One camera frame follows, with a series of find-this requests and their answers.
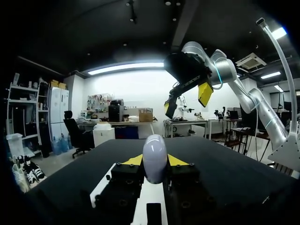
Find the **printer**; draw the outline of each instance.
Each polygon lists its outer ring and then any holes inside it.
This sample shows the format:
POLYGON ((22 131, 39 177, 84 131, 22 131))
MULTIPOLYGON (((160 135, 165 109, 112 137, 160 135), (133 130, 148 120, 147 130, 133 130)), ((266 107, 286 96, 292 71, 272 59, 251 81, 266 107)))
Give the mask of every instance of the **printer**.
POLYGON ((113 99, 108 106, 108 119, 110 122, 122 122, 124 115, 123 99, 113 99))

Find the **cardboard box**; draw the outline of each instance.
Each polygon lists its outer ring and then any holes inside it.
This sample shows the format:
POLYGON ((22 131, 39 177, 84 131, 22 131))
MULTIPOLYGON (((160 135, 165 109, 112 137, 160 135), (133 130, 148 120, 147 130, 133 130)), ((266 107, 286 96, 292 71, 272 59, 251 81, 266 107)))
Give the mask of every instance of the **cardboard box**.
POLYGON ((55 83, 55 82, 51 82, 51 87, 55 87, 55 88, 58 88, 58 83, 55 83))
POLYGON ((141 108, 139 109, 140 122, 152 122, 153 121, 153 109, 141 108))
POLYGON ((65 83, 59 83, 58 87, 61 89, 66 89, 66 84, 65 83))

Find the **white refrigerator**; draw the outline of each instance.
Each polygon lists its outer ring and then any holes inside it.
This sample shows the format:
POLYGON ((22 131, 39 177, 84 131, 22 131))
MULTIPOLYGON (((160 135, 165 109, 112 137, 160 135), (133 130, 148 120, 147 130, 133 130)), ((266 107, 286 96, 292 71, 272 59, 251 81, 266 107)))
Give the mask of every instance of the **white refrigerator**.
POLYGON ((69 132, 64 123, 65 111, 68 110, 69 91, 52 87, 50 91, 50 130, 51 137, 58 140, 63 134, 68 136, 69 132))

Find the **small robot arm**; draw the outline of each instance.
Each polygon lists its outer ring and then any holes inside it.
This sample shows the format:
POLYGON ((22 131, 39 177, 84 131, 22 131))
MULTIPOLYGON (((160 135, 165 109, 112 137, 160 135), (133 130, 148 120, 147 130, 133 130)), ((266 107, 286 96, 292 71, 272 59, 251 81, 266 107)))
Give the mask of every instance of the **small robot arm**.
POLYGON ((179 82, 170 91, 169 99, 165 102, 166 116, 172 118, 177 107, 176 98, 187 90, 198 86, 198 101, 206 107, 214 89, 221 89, 224 83, 228 83, 246 113, 257 110, 274 150, 269 159, 300 171, 297 136, 287 133, 260 90, 254 88, 250 92, 246 91, 237 77, 233 62, 221 50, 217 49, 209 57, 199 43, 187 42, 180 53, 171 54, 165 59, 164 67, 179 82), (213 88, 216 84, 220 84, 220 87, 213 88), (288 140, 293 146, 285 146, 288 140))

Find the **water bottle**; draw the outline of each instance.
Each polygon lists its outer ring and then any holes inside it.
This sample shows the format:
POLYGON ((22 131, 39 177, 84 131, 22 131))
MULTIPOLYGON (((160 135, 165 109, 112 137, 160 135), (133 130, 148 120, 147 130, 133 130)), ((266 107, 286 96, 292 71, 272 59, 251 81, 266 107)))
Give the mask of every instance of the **water bottle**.
POLYGON ((68 142, 64 138, 63 134, 61 134, 60 149, 61 149, 62 152, 67 152, 68 151, 68 142))
POLYGON ((53 141, 52 141, 52 151, 54 152, 55 155, 61 154, 59 142, 55 139, 55 136, 53 137, 53 141))
POLYGON ((73 146, 72 146, 72 143, 71 143, 71 137, 70 137, 70 134, 69 136, 67 137, 67 144, 69 146, 69 149, 73 149, 73 146))

